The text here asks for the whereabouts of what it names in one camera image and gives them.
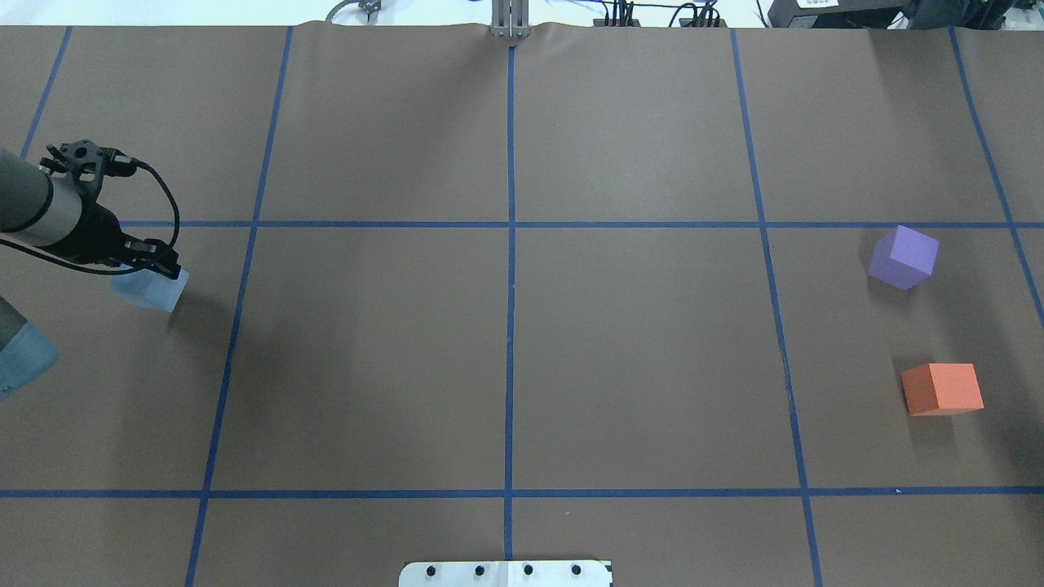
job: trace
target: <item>light blue cube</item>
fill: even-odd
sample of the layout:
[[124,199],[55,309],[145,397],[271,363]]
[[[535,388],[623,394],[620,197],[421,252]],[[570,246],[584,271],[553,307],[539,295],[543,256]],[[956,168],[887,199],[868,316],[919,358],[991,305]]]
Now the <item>light blue cube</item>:
[[167,279],[150,271],[113,276],[109,290],[136,306],[170,313],[189,281],[189,272],[182,269],[177,279]]

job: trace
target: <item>light blue object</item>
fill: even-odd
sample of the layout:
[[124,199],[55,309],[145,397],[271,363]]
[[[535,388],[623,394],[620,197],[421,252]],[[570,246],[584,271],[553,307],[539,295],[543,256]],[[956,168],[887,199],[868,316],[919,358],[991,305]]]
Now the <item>light blue object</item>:
[[167,279],[149,271],[113,276],[109,290],[136,306],[170,313],[189,281],[189,272],[182,269],[177,279]]
[[0,401],[47,371],[58,359],[58,350],[26,322],[0,350]]

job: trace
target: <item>black cable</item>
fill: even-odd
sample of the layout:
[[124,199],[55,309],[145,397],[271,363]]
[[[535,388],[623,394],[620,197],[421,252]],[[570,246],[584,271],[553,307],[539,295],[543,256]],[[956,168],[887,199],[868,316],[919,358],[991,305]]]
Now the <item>black cable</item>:
[[330,11],[327,14],[327,22],[332,24],[333,23],[333,17],[338,11],[340,11],[341,8],[343,8],[345,6],[348,6],[353,1],[355,1],[355,0],[343,0],[343,2],[337,2],[337,4],[334,5],[333,8],[330,8]]
[[[158,173],[156,169],[152,168],[151,165],[145,163],[144,161],[139,161],[137,159],[132,159],[132,163],[134,163],[135,166],[144,169],[145,171],[148,171],[156,180],[156,183],[160,184],[160,187],[163,189],[163,193],[166,194],[167,196],[167,201],[170,202],[170,210],[171,212],[173,212],[174,215],[174,231],[170,235],[170,242],[168,243],[168,246],[173,249],[174,243],[177,242],[177,235],[179,233],[181,233],[182,230],[182,213],[177,209],[177,203],[174,202],[174,194],[170,193],[170,188],[167,187],[167,183],[163,181],[163,178],[160,177],[160,173]],[[47,261],[48,263],[53,263],[60,267],[65,267],[67,269],[72,269],[74,272],[86,273],[90,275],[108,275],[108,276],[127,275],[148,268],[148,265],[145,264],[126,269],[92,269],[91,267],[74,265],[73,263],[65,261],[63,259],[58,259],[57,257],[51,257],[50,255],[45,255],[39,251],[29,249],[28,246],[24,246],[22,244],[3,238],[0,238],[0,244],[14,249],[15,251],[20,251],[22,253],[25,253],[26,255],[35,257],[43,261]]]
[[772,28],[768,26],[768,21],[765,20],[765,13],[761,9],[761,0],[754,0],[754,2],[758,5],[758,20],[761,21],[761,24],[764,25],[765,28]]
[[51,257],[50,255],[44,255],[43,253],[40,253],[39,251],[34,251],[32,249],[29,249],[28,246],[23,246],[23,245],[21,245],[21,244],[19,244],[17,242],[13,242],[10,240],[6,240],[6,239],[3,239],[3,238],[0,238],[0,244],[3,244],[4,246],[9,246],[9,248],[14,249],[15,251],[21,251],[22,253],[25,253],[26,255],[31,255],[31,256],[33,256],[33,257],[35,257],[38,259],[41,259],[43,261],[47,261],[48,263],[54,263],[55,265],[57,265],[60,267],[65,267],[67,269],[72,269],[74,272],[87,273],[87,274],[91,274],[91,275],[127,275],[127,274],[130,274],[130,273],[138,273],[141,269],[145,268],[145,265],[142,265],[142,266],[139,266],[139,267],[130,267],[128,269],[118,269],[118,271],[92,269],[91,267],[81,267],[79,265],[74,265],[74,264],[72,264],[70,262],[63,261],[62,259],[58,259],[56,257]]
[[674,15],[670,17],[670,23],[667,25],[667,28],[674,26],[674,19],[677,19],[678,14],[684,10],[685,8],[692,8],[692,20],[696,20],[696,10],[699,9],[699,6],[696,6],[692,2],[686,2],[685,4],[679,6],[677,10],[674,10]]
[[986,18],[990,16],[990,8],[992,7],[993,7],[992,1],[987,1],[982,4],[982,18],[979,19],[979,25],[976,26],[975,28],[977,28],[978,30],[982,30],[982,27],[986,26]]
[[167,187],[167,182],[163,181],[163,178],[160,177],[160,174],[156,171],[156,169],[152,168],[151,165],[145,163],[144,161],[139,161],[137,159],[134,159],[132,161],[135,165],[137,165],[141,169],[144,169],[152,174],[152,178],[156,180],[156,183],[160,184],[160,187],[163,189],[163,193],[167,196],[167,202],[170,203],[170,211],[173,212],[174,215],[174,232],[170,235],[170,241],[167,242],[167,246],[173,249],[174,244],[177,242],[177,235],[182,231],[182,213],[177,209],[177,203],[174,202],[174,194],[170,193],[170,188]]

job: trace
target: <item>black cable bundle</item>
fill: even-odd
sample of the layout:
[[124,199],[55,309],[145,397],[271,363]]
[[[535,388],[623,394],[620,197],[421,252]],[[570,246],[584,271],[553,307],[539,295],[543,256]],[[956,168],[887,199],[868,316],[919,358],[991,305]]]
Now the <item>black cable bundle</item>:
[[606,2],[601,2],[606,8],[606,26],[634,26],[635,25],[635,3],[626,0],[613,0],[613,18],[609,18],[609,7]]
[[670,17],[670,23],[667,27],[670,28],[674,26],[674,19],[677,19],[678,14],[685,8],[692,8],[692,20],[683,26],[696,28],[716,28],[721,26],[721,14],[717,11],[714,4],[717,4],[717,0],[707,0],[702,7],[693,4],[692,2],[686,2],[674,10],[674,16]]

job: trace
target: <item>metal bracket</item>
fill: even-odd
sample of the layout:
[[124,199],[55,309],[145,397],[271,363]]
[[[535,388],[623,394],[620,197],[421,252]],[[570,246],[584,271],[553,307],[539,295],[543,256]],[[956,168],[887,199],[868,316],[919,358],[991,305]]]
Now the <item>metal bracket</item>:
[[493,0],[494,37],[529,37],[529,0]]
[[409,563],[399,587],[613,587],[609,561]]

